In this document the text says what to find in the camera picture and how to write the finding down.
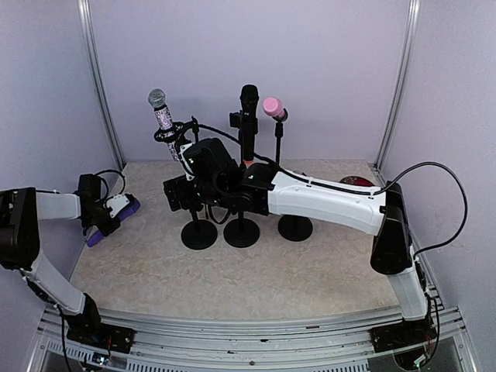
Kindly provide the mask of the purple microphone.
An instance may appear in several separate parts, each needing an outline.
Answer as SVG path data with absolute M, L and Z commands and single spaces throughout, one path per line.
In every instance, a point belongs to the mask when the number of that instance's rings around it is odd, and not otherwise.
M 140 202 L 129 193 L 117 194 L 97 206 L 97 212 L 90 219 L 95 231 L 86 240 L 89 247 L 100 243 L 105 237 L 120 228 L 121 222 L 140 209 Z

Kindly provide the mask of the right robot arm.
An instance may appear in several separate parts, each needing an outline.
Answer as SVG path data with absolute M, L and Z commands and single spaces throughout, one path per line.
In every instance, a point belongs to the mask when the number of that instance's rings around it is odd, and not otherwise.
M 279 216 L 280 234 L 292 241 L 312 234 L 312 220 L 361 231 L 373 237 L 370 265 L 388 279 L 401 309 L 399 322 L 371 330 L 374 350 L 439 341 L 439 310 L 414 257 L 398 186 L 314 179 L 264 157 L 242 167 L 216 138 L 184 144 L 179 159 L 184 174 L 165 181 L 164 194 L 172 211 L 183 209 L 192 215 L 181 231 L 186 247 L 203 250 L 215 242 L 215 221 L 198 217 L 201 210 L 214 207 L 226 210 L 223 236 L 236 248 L 252 246 L 260 237 L 258 225 L 246 213 Z

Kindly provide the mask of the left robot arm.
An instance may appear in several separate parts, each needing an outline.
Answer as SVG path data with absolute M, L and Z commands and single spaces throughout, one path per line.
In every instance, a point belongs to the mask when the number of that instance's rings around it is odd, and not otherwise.
M 101 173 L 82 174 L 77 190 L 69 194 L 34 187 L 2 191 L 1 265 L 17 270 L 36 296 L 59 311 L 68 339 L 108 353 L 128 354 L 134 330 L 105 324 L 95 300 L 60 273 L 40 242 L 39 223 L 49 220 L 78 220 L 85 232 L 93 229 L 89 247 L 114 233 L 139 210 L 140 202 L 125 191 L 113 196 L 108 192 Z

